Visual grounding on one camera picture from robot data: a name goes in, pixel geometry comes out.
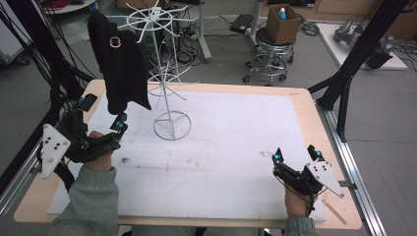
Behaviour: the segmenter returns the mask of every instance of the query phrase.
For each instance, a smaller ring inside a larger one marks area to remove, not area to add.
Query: metal frame
[[[350,189],[351,193],[354,195],[357,204],[359,205],[358,207],[361,209],[361,213],[363,214],[362,217],[366,220],[370,233],[375,236],[387,235],[377,210],[372,203],[368,190],[366,189],[362,176],[359,173],[352,152],[350,151],[348,144],[341,139],[336,131],[337,118],[334,115],[334,112],[326,111],[324,109],[322,109],[322,111],[328,121],[328,129],[330,130],[334,144],[337,147],[339,160],[343,164],[344,171],[347,174],[349,186],[354,187],[353,189]]]
[[[383,1],[340,69],[327,80],[308,88],[309,92],[313,93],[328,87],[325,94],[317,100],[318,105],[325,110],[332,110],[334,103],[340,97],[337,133],[343,142],[346,142],[344,131],[350,84],[407,3],[408,0]]]

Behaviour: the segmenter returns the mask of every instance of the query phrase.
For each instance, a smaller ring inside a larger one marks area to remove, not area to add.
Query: black pole
[[[372,55],[374,48],[378,45],[381,38],[407,3],[408,0],[383,1],[340,69],[327,80],[308,88],[309,92],[313,93],[328,87],[325,94],[317,100],[317,104],[322,106],[325,110],[332,110],[334,103],[340,97],[339,113],[337,117],[337,133],[344,142],[346,142],[344,131],[350,84],[352,83],[355,74],[359,71],[363,63]]]

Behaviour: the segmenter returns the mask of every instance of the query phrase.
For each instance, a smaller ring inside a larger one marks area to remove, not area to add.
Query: white wire stand
[[[169,102],[167,96],[169,94],[176,94],[183,100],[184,97],[180,96],[174,90],[168,87],[168,84],[172,82],[174,79],[179,80],[180,73],[178,72],[178,62],[177,62],[177,52],[175,48],[175,37],[178,37],[176,33],[174,33],[172,22],[174,21],[194,21],[189,19],[176,19],[171,14],[173,12],[184,11],[187,7],[183,9],[174,9],[174,10],[163,10],[160,7],[156,7],[159,1],[156,1],[155,5],[149,9],[142,9],[139,10],[130,6],[128,3],[127,6],[133,9],[135,12],[129,16],[114,16],[114,17],[122,17],[126,18],[126,25],[123,25],[120,28],[130,27],[134,30],[139,30],[141,32],[139,42],[142,41],[144,34],[146,31],[150,31],[153,39],[153,46],[156,55],[156,68],[157,68],[157,75],[152,75],[156,79],[159,80],[159,86],[161,87],[159,100],[161,97],[164,97],[167,112],[161,114],[156,120],[153,122],[153,129],[155,133],[162,139],[168,141],[176,141],[183,139],[191,132],[192,122],[190,117],[181,111],[170,110]],[[139,24],[145,24],[142,28],[138,28]],[[166,30],[171,34],[172,45],[174,50],[174,66],[175,66],[175,73],[170,72],[169,69],[170,62],[168,61],[164,67],[161,65],[161,58],[159,55],[159,50],[156,42],[155,32],[157,30]]]

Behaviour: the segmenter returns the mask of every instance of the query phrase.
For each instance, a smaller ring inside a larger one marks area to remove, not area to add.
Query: floor
[[[70,45],[87,68],[98,78],[98,66],[85,28],[88,11],[68,14],[59,19],[67,26]],[[206,34],[235,34],[222,18],[206,21]],[[245,86],[245,63],[255,50],[248,36],[206,37],[212,60],[193,66],[181,78],[183,82]],[[319,36],[297,34],[294,62],[288,66],[288,79],[274,82],[277,87],[309,88],[338,69]],[[346,139],[387,235],[417,234],[417,73],[409,61],[404,71],[360,70],[351,85],[346,120]],[[268,78],[254,75],[249,86],[263,86]],[[3,173],[34,127],[48,110],[48,91],[33,64],[13,63],[0,71],[0,172]],[[319,98],[322,91],[313,94]],[[338,103],[334,112],[337,114]],[[2,235],[45,235],[49,225],[15,222],[13,212],[19,199],[0,218]],[[354,231],[320,230],[322,235],[369,235],[366,226]]]

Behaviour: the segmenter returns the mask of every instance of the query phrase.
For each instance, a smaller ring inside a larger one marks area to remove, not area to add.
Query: stool
[[[282,55],[291,53],[288,58],[288,63],[292,63],[294,59],[294,44],[283,43],[276,44],[269,36],[267,28],[260,28],[255,35],[255,41],[261,50],[255,58],[246,63],[246,67],[250,69],[248,75],[243,78],[243,83],[248,83],[251,80],[251,73],[253,71],[259,72],[270,77],[270,82],[266,86],[271,87],[273,78],[278,77],[280,81],[285,81],[287,78],[286,63],[282,59]]]

